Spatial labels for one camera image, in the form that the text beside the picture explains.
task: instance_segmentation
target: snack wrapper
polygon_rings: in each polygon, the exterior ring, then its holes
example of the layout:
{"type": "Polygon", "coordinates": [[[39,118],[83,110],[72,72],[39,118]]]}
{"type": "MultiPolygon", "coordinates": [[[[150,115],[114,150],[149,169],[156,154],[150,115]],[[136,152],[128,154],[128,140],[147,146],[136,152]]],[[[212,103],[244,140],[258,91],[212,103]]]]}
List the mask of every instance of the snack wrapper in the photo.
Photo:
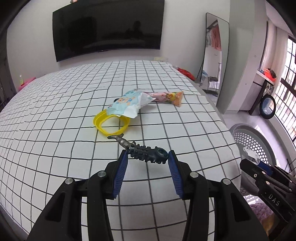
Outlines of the snack wrapper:
{"type": "Polygon", "coordinates": [[[177,107],[181,106],[183,91],[179,92],[156,92],[156,93],[147,93],[150,97],[155,98],[155,102],[165,102],[171,103],[177,107]]]}
{"type": "Polygon", "coordinates": [[[129,90],[112,105],[108,106],[106,112],[107,115],[123,115],[135,118],[138,116],[139,109],[153,100],[153,97],[139,89],[129,90]]]}

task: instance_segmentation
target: bed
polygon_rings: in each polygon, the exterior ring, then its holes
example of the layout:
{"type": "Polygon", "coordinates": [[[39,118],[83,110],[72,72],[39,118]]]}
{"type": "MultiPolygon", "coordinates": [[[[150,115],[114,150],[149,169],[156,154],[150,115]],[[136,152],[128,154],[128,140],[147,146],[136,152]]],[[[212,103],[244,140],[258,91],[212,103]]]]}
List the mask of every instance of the bed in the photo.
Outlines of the bed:
{"type": "MultiPolygon", "coordinates": [[[[227,177],[240,188],[240,154],[229,130],[206,97],[171,64],[81,65],[36,79],[0,113],[0,204],[27,234],[67,177],[89,178],[119,157],[122,147],[103,136],[93,118],[134,88],[182,90],[184,97],[181,107],[154,102],[143,107],[124,138],[172,149],[207,179],[227,177]]],[[[213,240],[212,199],[209,204],[213,240]]],[[[86,205],[83,198],[83,240],[88,240],[86,205]]],[[[189,202],[176,195],[168,164],[129,159],[119,197],[107,205],[115,241],[172,241],[183,236],[189,202]]]]}

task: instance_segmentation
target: floor mirror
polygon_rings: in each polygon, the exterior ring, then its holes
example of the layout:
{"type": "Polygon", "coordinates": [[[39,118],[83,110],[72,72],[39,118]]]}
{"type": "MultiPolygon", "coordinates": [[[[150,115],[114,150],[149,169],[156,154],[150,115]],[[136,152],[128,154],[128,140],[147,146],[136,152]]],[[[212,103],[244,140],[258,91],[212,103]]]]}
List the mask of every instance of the floor mirror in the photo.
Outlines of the floor mirror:
{"type": "Polygon", "coordinates": [[[229,23],[206,13],[205,55],[197,83],[216,105],[223,84],[229,45],[229,23]]]}

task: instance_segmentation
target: bottle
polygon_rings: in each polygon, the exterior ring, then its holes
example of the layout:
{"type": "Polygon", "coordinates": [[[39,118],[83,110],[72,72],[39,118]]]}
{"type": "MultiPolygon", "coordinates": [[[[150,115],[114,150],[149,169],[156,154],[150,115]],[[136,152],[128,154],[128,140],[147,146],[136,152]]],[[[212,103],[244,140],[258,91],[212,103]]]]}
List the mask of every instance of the bottle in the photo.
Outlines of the bottle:
{"type": "Polygon", "coordinates": [[[22,79],[22,75],[20,75],[20,85],[24,85],[24,80],[22,79]]]}

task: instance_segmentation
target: pink clothing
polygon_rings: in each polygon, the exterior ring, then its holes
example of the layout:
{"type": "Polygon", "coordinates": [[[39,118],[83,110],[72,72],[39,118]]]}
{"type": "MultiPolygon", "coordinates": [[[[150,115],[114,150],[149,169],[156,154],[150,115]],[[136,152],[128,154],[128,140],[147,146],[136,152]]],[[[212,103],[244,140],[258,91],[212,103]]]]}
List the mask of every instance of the pink clothing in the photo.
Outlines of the pink clothing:
{"type": "Polygon", "coordinates": [[[211,36],[212,36],[212,47],[216,50],[221,51],[221,39],[220,39],[220,31],[219,25],[216,25],[211,29],[211,36]]]}

